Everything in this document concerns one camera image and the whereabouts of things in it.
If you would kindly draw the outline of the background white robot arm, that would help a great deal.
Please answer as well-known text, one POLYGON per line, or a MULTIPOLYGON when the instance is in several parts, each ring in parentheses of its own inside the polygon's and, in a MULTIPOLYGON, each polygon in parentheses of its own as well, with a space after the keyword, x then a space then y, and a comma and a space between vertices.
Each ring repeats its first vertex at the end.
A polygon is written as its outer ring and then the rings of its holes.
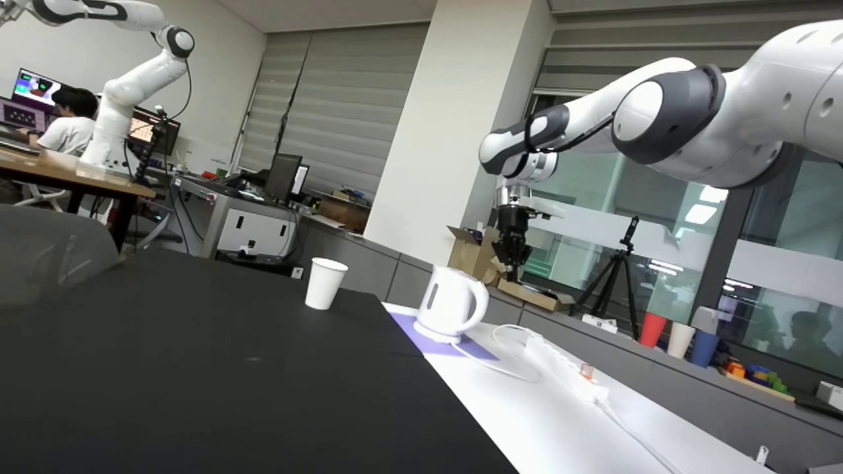
POLYGON ((94 133, 82 162, 102 170, 124 167, 124 138, 135 107, 187 73, 194 36, 171 24, 150 0, 0 0, 0 21, 16 21, 21 12, 41 24, 63 27, 71 21, 112 21, 160 36, 160 53, 102 83, 94 133))

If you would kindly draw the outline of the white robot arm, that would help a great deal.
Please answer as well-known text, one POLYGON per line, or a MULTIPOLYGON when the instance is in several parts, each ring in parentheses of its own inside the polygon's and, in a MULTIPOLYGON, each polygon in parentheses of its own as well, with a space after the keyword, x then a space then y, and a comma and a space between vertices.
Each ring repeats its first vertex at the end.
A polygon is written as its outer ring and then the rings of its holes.
POLYGON ((721 190, 765 178, 785 145, 843 160, 843 21, 789 27, 737 66, 661 58, 582 98, 493 129, 480 166, 497 178, 494 258, 514 278, 530 258, 518 203, 547 178, 563 150, 593 145, 685 182, 721 190))

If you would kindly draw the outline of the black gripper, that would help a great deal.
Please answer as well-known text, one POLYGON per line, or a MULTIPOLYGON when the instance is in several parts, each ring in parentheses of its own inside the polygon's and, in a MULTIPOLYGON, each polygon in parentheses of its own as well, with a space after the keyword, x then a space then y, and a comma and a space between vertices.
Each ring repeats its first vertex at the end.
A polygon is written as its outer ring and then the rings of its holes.
POLYGON ((518 182, 501 178, 494 183, 494 208, 493 223, 497 229, 497 240, 493 241, 494 258, 501 262, 501 274, 509 282, 522 278, 522 268, 531 253, 527 241, 527 229, 531 219, 547 219, 547 210, 530 203, 530 190, 518 182))

